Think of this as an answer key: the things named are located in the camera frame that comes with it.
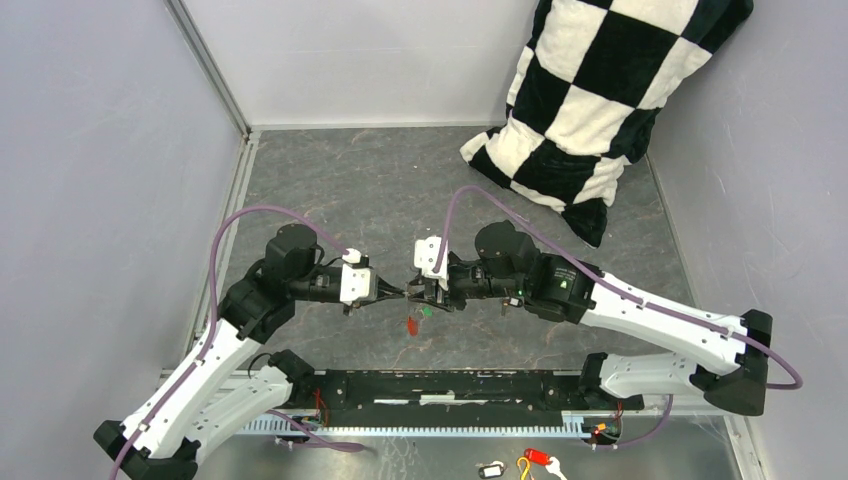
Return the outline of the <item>red key tag with keyring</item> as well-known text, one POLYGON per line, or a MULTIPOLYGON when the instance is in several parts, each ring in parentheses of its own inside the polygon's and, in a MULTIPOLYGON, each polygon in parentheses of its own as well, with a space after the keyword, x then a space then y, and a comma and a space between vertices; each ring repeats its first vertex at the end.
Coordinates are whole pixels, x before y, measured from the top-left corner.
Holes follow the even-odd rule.
POLYGON ((426 318, 420 303, 407 302, 406 329, 411 337, 419 335, 420 323, 426 318))

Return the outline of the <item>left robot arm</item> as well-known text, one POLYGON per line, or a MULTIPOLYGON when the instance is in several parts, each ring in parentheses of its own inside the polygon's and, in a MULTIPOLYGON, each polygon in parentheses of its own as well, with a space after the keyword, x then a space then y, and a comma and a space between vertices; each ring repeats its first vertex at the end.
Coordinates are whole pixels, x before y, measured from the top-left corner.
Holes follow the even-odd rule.
POLYGON ((123 421, 107 420, 94 439, 131 479, 191 479, 211 454, 249 422, 286 403, 306 405, 312 368, 292 354, 215 400, 234 370, 292 319, 299 301, 340 304, 344 312, 403 290, 382 280, 366 256, 322 264, 323 248, 306 225, 281 227, 265 255, 213 303, 213 322, 161 388, 123 421))

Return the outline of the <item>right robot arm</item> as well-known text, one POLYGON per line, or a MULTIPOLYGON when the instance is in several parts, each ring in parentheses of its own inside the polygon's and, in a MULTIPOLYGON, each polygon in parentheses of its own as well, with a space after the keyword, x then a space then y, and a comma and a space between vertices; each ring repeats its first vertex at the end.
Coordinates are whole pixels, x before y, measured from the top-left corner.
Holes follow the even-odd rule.
POLYGON ((554 323, 617 331, 662 348, 660 354, 594 353, 584 361, 577 392, 591 408, 638 395, 696 395, 743 416, 765 409, 773 318, 751 309, 740 316, 689 307, 635 288, 585 263, 541 252, 509 221, 475 237, 475 260, 442 251, 442 240, 416 241, 411 300, 459 311, 470 300, 499 299, 554 323))

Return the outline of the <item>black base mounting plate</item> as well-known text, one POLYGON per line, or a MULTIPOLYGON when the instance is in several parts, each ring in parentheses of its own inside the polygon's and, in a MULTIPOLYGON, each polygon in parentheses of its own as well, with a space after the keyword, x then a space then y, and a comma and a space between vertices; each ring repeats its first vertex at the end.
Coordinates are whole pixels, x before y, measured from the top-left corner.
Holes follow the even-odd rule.
POLYGON ((639 411, 555 370, 326 370, 298 379, 283 410, 328 414, 330 427, 542 427, 564 412, 639 411))

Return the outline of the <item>red key tag bottom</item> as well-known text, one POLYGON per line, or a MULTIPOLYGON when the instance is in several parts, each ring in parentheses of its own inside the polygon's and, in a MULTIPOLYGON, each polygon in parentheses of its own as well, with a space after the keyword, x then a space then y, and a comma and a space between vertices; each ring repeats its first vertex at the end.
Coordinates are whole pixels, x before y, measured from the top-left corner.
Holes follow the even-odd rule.
POLYGON ((525 449, 523 452, 523 457, 531 463, 542 466, 549 465, 552 460, 552 457, 549 454, 533 448, 525 449))

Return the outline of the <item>black white checkered blanket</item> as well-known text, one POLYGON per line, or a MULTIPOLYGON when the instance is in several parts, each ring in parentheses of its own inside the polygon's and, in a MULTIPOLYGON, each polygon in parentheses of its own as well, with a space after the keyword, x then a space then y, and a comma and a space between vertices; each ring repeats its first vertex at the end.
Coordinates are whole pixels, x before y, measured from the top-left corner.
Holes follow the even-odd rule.
POLYGON ((619 178, 645 156, 658 114, 753 9, 750 1, 540 2, 505 121, 468 140, 462 159, 600 246, 619 178))

